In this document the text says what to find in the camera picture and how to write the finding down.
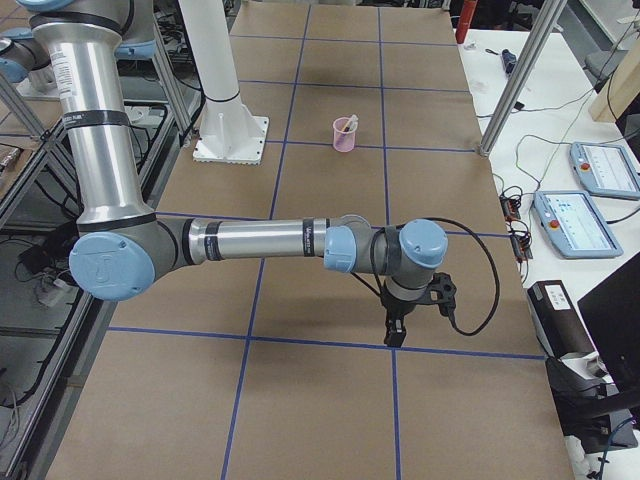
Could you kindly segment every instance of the black monitor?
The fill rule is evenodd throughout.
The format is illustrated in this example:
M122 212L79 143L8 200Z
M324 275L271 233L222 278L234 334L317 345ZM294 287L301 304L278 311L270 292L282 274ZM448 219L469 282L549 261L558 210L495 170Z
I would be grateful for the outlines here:
M640 254L578 301L582 319L620 391L612 408L640 418Z
M553 357L547 374L564 434L578 437L587 453L601 452L630 412L640 418L640 254L580 299L578 308L615 385L587 380ZM627 424L611 448L637 445Z

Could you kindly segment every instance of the table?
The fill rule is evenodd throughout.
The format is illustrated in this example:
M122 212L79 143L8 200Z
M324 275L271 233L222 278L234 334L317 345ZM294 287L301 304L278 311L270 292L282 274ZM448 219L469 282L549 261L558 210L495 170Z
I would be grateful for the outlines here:
M508 48L518 55L526 37L527 34L522 32L470 31L465 42L466 47L459 47L478 115L483 116L493 111L507 81L500 58L486 53L485 49L500 52ZM475 48L470 48L471 44L475 44ZM582 100L567 105L561 110L520 112L511 115L490 155L493 171L504 178L507 186L520 185L525 192L532 192L535 189L533 180L515 167L515 148L525 134L535 134L552 141L559 141L569 124L577 118L567 133L566 141L568 142L601 142L621 137L614 124L596 123L591 120L588 107L596 95L593 92L587 93L590 88L591 84L562 36L558 33L552 34L519 100L525 104L526 109L540 109L561 106L582 94L586 93L586 95ZM486 127L488 121L488 119L479 119L481 129ZM626 145L624 141L614 143ZM534 176L540 178L546 162L555 150L555 145L528 139L519 149L521 164ZM570 167L568 150L568 146L559 147L542 183L543 190L581 188ZM500 183L496 180L498 191L501 190ZM523 199L521 213L525 220L528 219L531 198L529 195ZM596 198L595 202L606 219L623 217L637 207L637 202L605 198ZM529 275L524 283L525 288L538 280L560 279L573 301L577 302L607 275L640 251L638 236L640 217L633 217L626 222L613 225L612 230L625 251L623 256L608 260L575 261L561 258L550 246L539 224L533 222L534 260L529 263ZM612 463L607 466L607 478L615 480L637 478L637 472L640 471L639 449L614 452L610 459Z
M571 478L448 14L244 3L232 44L243 101L271 119L262 164L194 163L192 144L159 211L455 218L498 264L498 313L466 338L420 309L395 350L375 297L317 260L174 272L118 306L47 478ZM339 154L331 122L352 112ZM447 229L470 329L491 275Z

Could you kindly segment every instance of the metal post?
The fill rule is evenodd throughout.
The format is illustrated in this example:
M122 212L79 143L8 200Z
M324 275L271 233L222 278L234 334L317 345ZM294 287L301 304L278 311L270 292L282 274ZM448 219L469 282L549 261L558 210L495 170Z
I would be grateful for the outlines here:
M478 153L482 156L489 156L493 149L498 136L504 128L513 106L518 100L520 92L524 88L524 84L529 78L529 74L533 69L540 52L544 48L547 38L551 34L553 27L558 21L560 13L567 4L567 0L547 0L542 5L540 15L533 25L533 29L529 34L529 38L522 49L520 59L515 70L511 74L507 86L502 92L502 97L498 101L493 116L487 125L482 141L478 146Z
M17 92L13 85L0 74L0 96L2 101L7 105L9 110L18 118L22 123L29 135L34 138L40 138L45 131L44 125L33 113L31 107L22 99L22 96Z
M220 0L181 0L193 56L207 97L194 159L258 164L269 119L254 117L242 103L231 41Z
M180 133L185 135L185 142L189 143L191 135L187 132L191 124L191 117L189 111L184 103L184 97L180 93L180 87L178 82L173 76L173 69L167 51L164 48L164 42L162 41L162 34L158 23L153 20L154 36L156 39L156 53L153 56L153 66L156 68L156 73L160 79L160 84L164 90L173 116L175 117Z
M74 192L76 185L75 178L68 169L68 166L73 163L71 155L69 155L69 152L58 142L55 135L50 135L47 138L44 137L47 129L29 104L24 101L22 95L20 95L11 82L2 74L0 74L0 97L7 105L7 108L11 110L11 113L24 125L29 135L43 142L43 147L47 152L47 164L51 170L55 172L65 188L69 192Z

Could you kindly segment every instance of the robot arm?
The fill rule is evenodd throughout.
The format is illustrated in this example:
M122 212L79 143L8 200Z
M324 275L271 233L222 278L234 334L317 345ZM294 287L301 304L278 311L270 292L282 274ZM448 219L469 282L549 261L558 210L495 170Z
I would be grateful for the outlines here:
M428 220L374 232L357 216L261 222L156 218L142 199L114 56L146 52L140 46L153 39L147 28L151 0L18 3L36 13L33 35L48 49L58 83L85 206L77 222L81 238L70 256L83 289L100 299L126 300L170 271L205 260L304 256L323 257L325 267L340 272L386 276L380 298L390 346L402 344L404 315L416 304L453 308L455 287L444 295L436 285L442 286L446 274L436 274L434 281L447 237Z

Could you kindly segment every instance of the blue joint cap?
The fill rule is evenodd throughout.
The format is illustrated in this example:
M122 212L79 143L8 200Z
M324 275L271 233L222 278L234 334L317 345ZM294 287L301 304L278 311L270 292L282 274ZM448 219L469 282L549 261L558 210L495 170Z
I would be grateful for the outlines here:
M400 247L409 259L424 268L436 269L447 253L447 234L430 220L413 220L400 231Z
M156 42L150 40L142 43L123 43L116 48L118 60L149 60L156 53Z
M31 40L33 32L27 27L16 27L0 33L0 37L10 38L11 40Z
M75 0L17 0L17 2L32 12L53 12L71 5Z
M69 266L80 287L112 302L141 294L155 279L149 254L133 240L112 232L81 237L71 251Z
M11 83L20 83L29 75L29 71L18 62L5 58L0 59L0 71Z
M356 237L345 225L329 227L324 241L324 268L349 273L356 264Z

